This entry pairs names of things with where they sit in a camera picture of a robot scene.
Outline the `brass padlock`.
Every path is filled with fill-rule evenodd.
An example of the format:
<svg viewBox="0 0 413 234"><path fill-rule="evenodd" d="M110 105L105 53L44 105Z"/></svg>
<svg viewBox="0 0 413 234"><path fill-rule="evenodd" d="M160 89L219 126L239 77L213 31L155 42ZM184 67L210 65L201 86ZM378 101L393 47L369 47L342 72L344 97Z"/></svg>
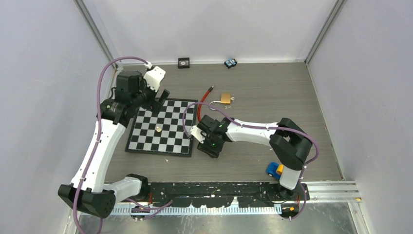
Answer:
<svg viewBox="0 0 413 234"><path fill-rule="evenodd" d="M230 98L233 97L230 93L221 93L221 98L218 101L211 101L209 104L210 106L212 106L214 103L219 103L219 104L224 104L224 105L228 105L230 104L232 101L230 100Z"/></svg>

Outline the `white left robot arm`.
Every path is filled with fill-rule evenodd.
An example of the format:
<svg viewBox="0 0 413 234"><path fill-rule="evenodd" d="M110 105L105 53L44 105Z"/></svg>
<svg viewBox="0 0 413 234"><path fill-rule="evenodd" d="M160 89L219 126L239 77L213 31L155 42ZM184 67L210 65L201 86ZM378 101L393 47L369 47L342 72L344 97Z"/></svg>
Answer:
<svg viewBox="0 0 413 234"><path fill-rule="evenodd" d="M128 174L124 179L105 183L105 176L119 140L126 131L130 119L137 116L140 108L158 114L169 91L164 90L156 98L166 72L156 66L145 74L138 71L120 72L111 96L99 101L99 117L94 137L85 158L68 185L60 185L58 196L71 208L99 218L107 218L116 203L133 197L145 201L150 194L148 179Z"/></svg>

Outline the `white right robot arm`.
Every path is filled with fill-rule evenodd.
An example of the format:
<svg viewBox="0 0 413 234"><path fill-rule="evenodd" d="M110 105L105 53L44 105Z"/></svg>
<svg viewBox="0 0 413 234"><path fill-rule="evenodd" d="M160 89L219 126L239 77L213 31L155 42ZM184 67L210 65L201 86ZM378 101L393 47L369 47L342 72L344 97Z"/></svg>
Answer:
<svg viewBox="0 0 413 234"><path fill-rule="evenodd" d="M313 146L307 134L288 118L261 124L234 118L218 121L205 115L189 133L198 140L198 150L211 158L219 157L226 142L251 142L271 147L283 166L277 187L283 200L291 200L297 194L297 184Z"/></svg>

